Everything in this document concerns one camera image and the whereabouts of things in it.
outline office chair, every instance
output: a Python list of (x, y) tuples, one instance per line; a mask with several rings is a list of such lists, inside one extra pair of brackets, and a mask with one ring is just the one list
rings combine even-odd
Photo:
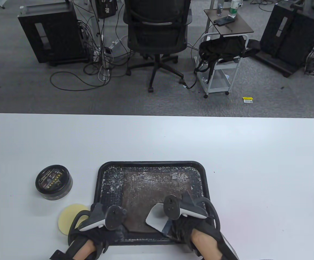
[(179, 76), (185, 84), (184, 75), (165, 62), (178, 62), (178, 53), (187, 48), (187, 29), (192, 21), (190, 0), (126, 0), (123, 21), (128, 24), (128, 48), (140, 53), (145, 60), (153, 62), (127, 68), (126, 75), (136, 68), (153, 67), (148, 88), (153, 92), (156, 71), (163, 68)]

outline cart wheel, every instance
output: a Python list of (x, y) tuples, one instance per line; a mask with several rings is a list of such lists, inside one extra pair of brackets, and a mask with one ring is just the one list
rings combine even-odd
[(287, 73), (287, 72), (283, 72), (282, 75), (283, 75), (283, 77), (285, 77), (285, 78), (289, 78), (289, 76), (290, 76), (291, 74), (289, 74), (289, 73)]

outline computer case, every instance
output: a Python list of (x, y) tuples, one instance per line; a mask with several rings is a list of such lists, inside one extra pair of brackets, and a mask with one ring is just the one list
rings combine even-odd
[(22, 6), (18, 19), (39, 63), (90, 61), (71, 2)]
[(285, 77), (304, 66), (314, 47), (314, 20), (292, 9), (290, 4), (283, 1), (274, 5), (260, 40), (261, 51), (255, 55)]

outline sponge pad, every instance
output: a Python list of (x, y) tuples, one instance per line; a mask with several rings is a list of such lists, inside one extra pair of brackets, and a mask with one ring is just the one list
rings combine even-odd
[[(65, 209), (63, 209), (62, 213), (58, 218), (58, 228), (64, 235), (68, 235), (71, 224), (73, 223), (76, 215), (82, 210), (89, 210), (88, 207), (82, 204), (72, 204)], [(75, 228), (79, 226), (81, 222), (85, 219), (88, 219), (88, 216), (82, 216), (78, 223), (75, 225)]]

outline floor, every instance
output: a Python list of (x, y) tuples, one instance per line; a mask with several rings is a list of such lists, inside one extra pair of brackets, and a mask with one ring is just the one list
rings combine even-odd
[[(0, 113), (66, 113), (66, 114), (125, 114), (125, 115), (184, 115), (184, 116), (247, 116), (314, 118), (314, 77), (300, 70), (289, 78), (251, 58), (245, 58), (237, 75), (236, 86), (230, 95), (204, 92), (197, 84), (187, 90), (169, 73), (157, 72), (154, 93), (147, 92), (151, 68), (132, 71), (130, 77), (113, 78), (109, 85), (84, 92), (58, 90), (49, 82), (56, 71), (70, 71), (83, 80), (98, 84), (96, 76), (86, 76), (83, 64), (62, 65), (56, 68), (39, 64), (17, 19), (19, 7), (39, 3), (38, 0), (9, 0), (6, 9), (0, 8)], [(192, 0), (193, 22), (188, 27), (188, 42), (195, 43), (205, 29), (210, 1)], [(273, 5), (264, 6), (272, 10)], [(252, 38), (260, 39), (269, 14), (249, 5), (239, 10), (241, 16), (255, 30)], [(115, 39), (115, 22), (106, 23), (107, 37)], [(118, 34), (126, 32), (119, 22)], [(140, 62), (136, 55), (132, 63)], [(175, 68), (193, 84), (194, 63), (190, 48), (179, 54)], [(124, 74), (125, 68), (114, 74)], [(65, 88), (85, 88), (76, 78), (61, 75), (55, 82)], [(254, 98), (244, 104), (243, 96)]]

